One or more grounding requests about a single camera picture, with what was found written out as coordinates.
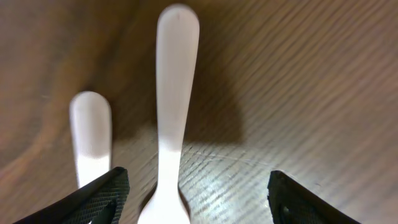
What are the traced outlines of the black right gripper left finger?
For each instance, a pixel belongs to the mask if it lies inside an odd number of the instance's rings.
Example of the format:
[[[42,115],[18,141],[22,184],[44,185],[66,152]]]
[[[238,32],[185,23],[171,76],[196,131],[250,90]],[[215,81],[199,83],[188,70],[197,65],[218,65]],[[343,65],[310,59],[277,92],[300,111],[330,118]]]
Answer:
[[[16,223],[118,224],[129,191],[127,170],[115,167],[58,202]]]

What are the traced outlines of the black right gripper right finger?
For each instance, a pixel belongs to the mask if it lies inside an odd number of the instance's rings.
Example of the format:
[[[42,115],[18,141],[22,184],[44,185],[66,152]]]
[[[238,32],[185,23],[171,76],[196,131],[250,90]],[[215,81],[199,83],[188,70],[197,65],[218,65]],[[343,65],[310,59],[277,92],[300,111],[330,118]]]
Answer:
[[[275,224],[359,224],[280,170],[271,172],[267,189]]]

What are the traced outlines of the pale pink plastic fork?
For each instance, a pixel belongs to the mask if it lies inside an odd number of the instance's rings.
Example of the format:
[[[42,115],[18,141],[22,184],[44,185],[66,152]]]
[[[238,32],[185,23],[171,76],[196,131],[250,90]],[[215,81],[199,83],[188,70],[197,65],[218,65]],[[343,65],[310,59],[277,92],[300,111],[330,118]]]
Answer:
[[[111,107],[105,97],[83,91],[69,107],[73,154],[78,188],[111,169]]]

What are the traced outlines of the pink plastic spoon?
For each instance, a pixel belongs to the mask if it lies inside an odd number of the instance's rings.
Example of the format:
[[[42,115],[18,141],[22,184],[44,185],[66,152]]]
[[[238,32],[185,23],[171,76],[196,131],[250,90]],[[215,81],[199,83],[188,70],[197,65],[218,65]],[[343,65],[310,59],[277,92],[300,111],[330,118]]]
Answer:
[[[178,191],[183,137],[197,61],[200,23],[184,4],[166,7],[157,22],[158,175],[138,223],[190,223]]]

